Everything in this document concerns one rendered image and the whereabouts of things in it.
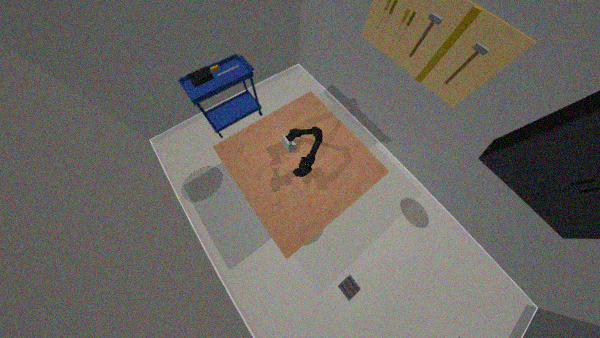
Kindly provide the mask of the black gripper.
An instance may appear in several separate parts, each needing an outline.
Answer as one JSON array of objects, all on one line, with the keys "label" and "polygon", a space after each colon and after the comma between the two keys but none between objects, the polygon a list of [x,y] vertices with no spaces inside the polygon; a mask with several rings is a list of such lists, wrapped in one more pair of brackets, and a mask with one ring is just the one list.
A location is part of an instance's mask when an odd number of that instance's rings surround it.
[{"label": "black gripper", "polygon": [[295,174],[297,177],[300,175],[300,167],[301,167],[301,166],[300,166],[300,164],[299,164],[299,166],[298,166],[298,167],[299,167],[299,168],[297,168],[297,169],[293,170],[293,173],[294,173],[294,174]]}]

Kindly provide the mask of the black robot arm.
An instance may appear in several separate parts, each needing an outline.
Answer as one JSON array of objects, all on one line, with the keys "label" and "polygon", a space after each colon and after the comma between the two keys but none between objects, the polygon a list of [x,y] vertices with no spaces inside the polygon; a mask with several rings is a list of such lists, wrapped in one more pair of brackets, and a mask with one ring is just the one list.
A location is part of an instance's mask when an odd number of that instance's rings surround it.
[{"label": "black robot arm", "polygon": [[[306,157],[301,157],[300,160],[300,175],[301,176],[306,176],[307,174],[309,174],[312,170],[311,166],[314,164],[315,161],[315,155],[317,153],[317,150],[321,144],[321,142],[323,141],[322,137],[322,130],[320,128],[318,128],[317,126],[312,127],[311,129],[290,129],[289,131],[290,133],[286,136],[286,138],[289,141],[293,141],[295,139],[295,137],[301,137],[301,135],[307,135],[307,134],[313,134],[315,137],[315,142],[312,146],[312,149],[310,151],[310,153],[306,156]],[[309,165],[307,165],[309,164]]]}]

